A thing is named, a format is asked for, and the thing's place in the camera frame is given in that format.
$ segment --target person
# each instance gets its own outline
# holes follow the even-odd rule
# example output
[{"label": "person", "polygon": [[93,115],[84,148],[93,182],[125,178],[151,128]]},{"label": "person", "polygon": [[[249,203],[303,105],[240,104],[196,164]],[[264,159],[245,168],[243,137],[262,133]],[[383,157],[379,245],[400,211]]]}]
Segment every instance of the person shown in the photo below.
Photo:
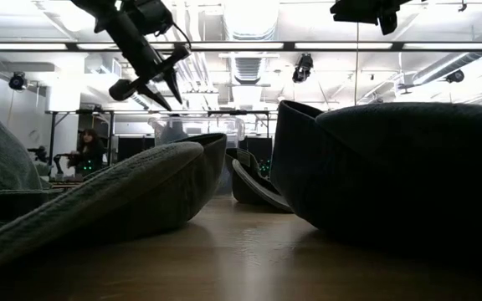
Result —
[{"label": "person", "polygon": [[81,133],[77,150],[71,154],[68,168],[74,166],[76,174],[86,176],[102,168],[105,147],[96,131],[87,129]]}]

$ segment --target dark hat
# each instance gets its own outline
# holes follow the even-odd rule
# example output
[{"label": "dark hat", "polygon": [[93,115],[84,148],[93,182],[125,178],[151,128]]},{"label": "dark hat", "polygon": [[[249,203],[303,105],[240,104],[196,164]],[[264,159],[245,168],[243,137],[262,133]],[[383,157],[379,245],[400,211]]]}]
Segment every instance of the dark hat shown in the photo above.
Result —
[{"label": "dark hat", "polygon": [[271,205],[284,212],[292,212],[273,184],[259,173],[256,157],[242,149],[226,150],[226,167],[232,174],[233,197],[243,204]]},{"label": "dark hat", "polygon": [[119,242],[180,227],[215,191],[226,136],[146,150],[62,193],[43,191],[0,124],[0,265],[46,243]]},{"label": "dark hat", "polygon": [[282,101],[271,181],[297,215],[347,240],[478,245],[482,106],[391,103],[323,113]]}]

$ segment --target plastic container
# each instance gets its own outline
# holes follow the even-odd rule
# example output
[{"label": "plastic container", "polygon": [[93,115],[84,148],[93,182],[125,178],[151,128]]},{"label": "plastic container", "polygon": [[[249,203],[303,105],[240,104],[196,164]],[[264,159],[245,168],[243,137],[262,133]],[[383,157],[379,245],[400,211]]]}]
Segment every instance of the plastic container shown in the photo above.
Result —
[{"label": "plastic container", "polygon": [[[244,121],[235,117],[161,117],[148,120],[154,129],[156,145],[164,145],[194,135],[223,133],[228,137],[227,148],[238,147],[245,137]],[[223,167],[217,195],[232,194],[232,177]]]}]

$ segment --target ceiling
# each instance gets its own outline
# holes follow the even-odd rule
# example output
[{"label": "ceiling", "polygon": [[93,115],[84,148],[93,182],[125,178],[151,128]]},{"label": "ceiling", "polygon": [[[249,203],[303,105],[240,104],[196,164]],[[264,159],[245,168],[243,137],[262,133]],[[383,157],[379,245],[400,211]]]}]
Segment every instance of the ceiling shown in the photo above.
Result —
[{"label": "ceiling", "polygon": [[[164,1],[173,14],[186,3],[186,9],[197,11],[197,30],[206,41],[227,39],[223,24],[224,2],[235,0],[191,0]],[[244,0],[249,10],[258,10],[259,5],[250,6],[255,0]],[[337,23],[330,15],[332,1],[279,1],[279,17],[276,25],[276,40],[279,41],[477,41],[482,35],[482,1],[468,1],[468,9],[459,12],[461,1],[412,1],[403,5],[397,14],[399,26],[395,33],[383,36],[379,27],[367,24]],[[0,41],[17,42],[111,42],[105,33],[94,34],[94,19],[77,9],[70,1],[0,0]],[[170,40],[180,38],[169,33]],[[199,105],[205,96],[215,97],[221,107],[251,104],[253,110],[274,110],[281,99],[293,99],[321,110],[335,110],[355,103],[364,104],[375,98],[390,101],[445,101],[475,102],[482,104],[482,59],[462,67],[466,74],[462,83],[448,84],[434,81],[419,87],[395,89],[395,84],[405,79],[400,73],[415,74],[451,54],[445,53],[311,53],[314,69],[308,80],[294,84],[291,76],[300,53],[280,53],[267,59],[259,84],[261,93],[234,93],[231,83],[230,59],[219,56],[226,53],[206,53],[205,62],[213,82],[211,94],[185,94],[190,108],[202,109]],[[49,62],[67,69],[75,61],[88,54],[28,54],[0,53],[1,62]],[[110,69],[112,59],[122,63],[120,54],[101,54],[104,65]],[[187,67],[197,77],[197,66],[187,60]],[[126,102],[115,103],[107,89],[116,81],[112,74],[89,74],[79,89],[83,90],[82,101],[114,105],[118,110],[138,109]],[[134,76],[131,68],[124,69],[124,77]],[[379,89],[376,97],[369,92],[386,83],[388,89]]]}]

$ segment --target white wall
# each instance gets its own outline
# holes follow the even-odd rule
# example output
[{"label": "white wall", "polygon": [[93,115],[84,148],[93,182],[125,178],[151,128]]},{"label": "white wall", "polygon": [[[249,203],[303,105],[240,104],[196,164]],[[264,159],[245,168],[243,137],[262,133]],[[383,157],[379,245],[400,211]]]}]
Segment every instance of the white wall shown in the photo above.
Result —
[{"label": "white wall", "polygon": [[21,93],[0,79],[0,121],[27,148],[49,146],[50,117],[44,113],[46,99],[31,91]]}]

